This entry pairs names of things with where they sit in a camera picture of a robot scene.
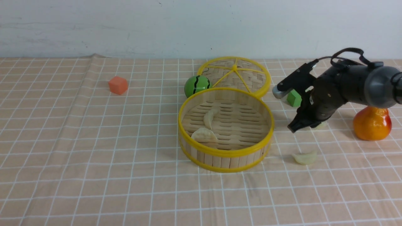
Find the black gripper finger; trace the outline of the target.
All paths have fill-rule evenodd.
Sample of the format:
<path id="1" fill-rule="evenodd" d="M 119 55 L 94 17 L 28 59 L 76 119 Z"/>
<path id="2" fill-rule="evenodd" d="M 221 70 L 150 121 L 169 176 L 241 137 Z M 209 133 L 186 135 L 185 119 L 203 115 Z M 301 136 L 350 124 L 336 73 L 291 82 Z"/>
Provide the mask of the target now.
<path id="1" fill-rule="evenodd" d="M 312 125 L 314 125 L 314 120 L 312 120 L 309 116 L 306 114 L 297 114 L 292 122 L 289 123 L 288 129 L 292 133 L 295 133 L 298 130 L 310 127 Z"/>

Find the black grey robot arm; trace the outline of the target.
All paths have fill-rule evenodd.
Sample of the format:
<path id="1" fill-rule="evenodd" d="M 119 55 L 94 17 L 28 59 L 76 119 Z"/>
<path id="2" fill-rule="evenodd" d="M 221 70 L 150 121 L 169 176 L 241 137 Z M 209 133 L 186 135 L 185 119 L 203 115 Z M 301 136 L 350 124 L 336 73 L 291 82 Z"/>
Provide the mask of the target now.
<path id="1" fill-rule="evenodd" d="M 303 64 L 282 81 L 302 97 L 288 125 L 293 133 L 317 127 L 348 102 L 383 109 L 401 104 L 401 72 L 394 67 L 332 66 L 319 77 L 312 76 L 311 70 Z"/>

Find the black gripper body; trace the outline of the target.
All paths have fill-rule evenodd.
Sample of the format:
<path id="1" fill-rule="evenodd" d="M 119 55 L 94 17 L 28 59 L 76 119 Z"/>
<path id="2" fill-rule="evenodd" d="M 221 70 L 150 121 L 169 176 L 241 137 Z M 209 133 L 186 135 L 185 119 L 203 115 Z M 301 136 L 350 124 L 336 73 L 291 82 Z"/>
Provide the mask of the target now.
<path id="1" fill-rule="evenodd" d="M 347 103 L 341 95 L 335 76 L 322 75 L 297 89 L 302 97 L 297 109 L 297 120 L 303 123 L 318 123 L 329 119 L 334 112 Z"/>

